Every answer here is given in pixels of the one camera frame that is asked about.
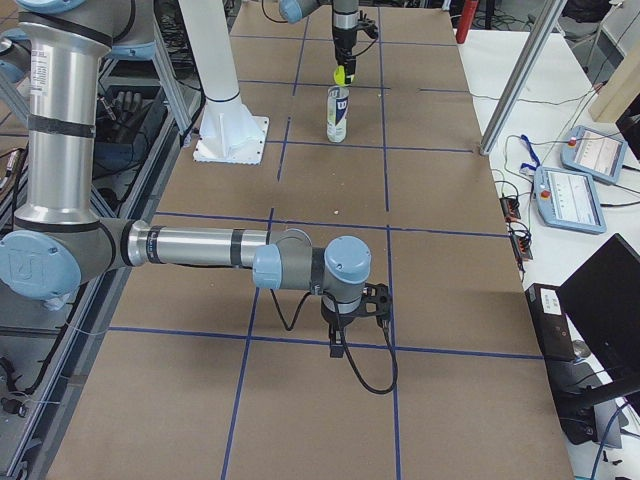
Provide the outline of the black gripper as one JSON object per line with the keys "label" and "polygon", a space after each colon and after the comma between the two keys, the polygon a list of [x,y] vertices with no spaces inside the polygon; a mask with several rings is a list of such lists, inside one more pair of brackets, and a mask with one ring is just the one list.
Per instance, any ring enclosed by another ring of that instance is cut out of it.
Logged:
{"label": "black gripper", "polygon": [[329,325],[329,353],[331,358],[343,358],[345,354],[340,328],[346,328],[358,318],[375,315],[375,301],[372,295],[363,293],[358,302],[350,304],[334,300],[331,294],[325,294],[321,300],[321,315]]}
{"label": "black gripper", "polygon": [[344,83],[351,84],[355,79],[356,57],[353,49],[357,43],[357,29],[332,28],[332,38],[334,43],[334,53],[337,63],[342,63],[344,68]]}

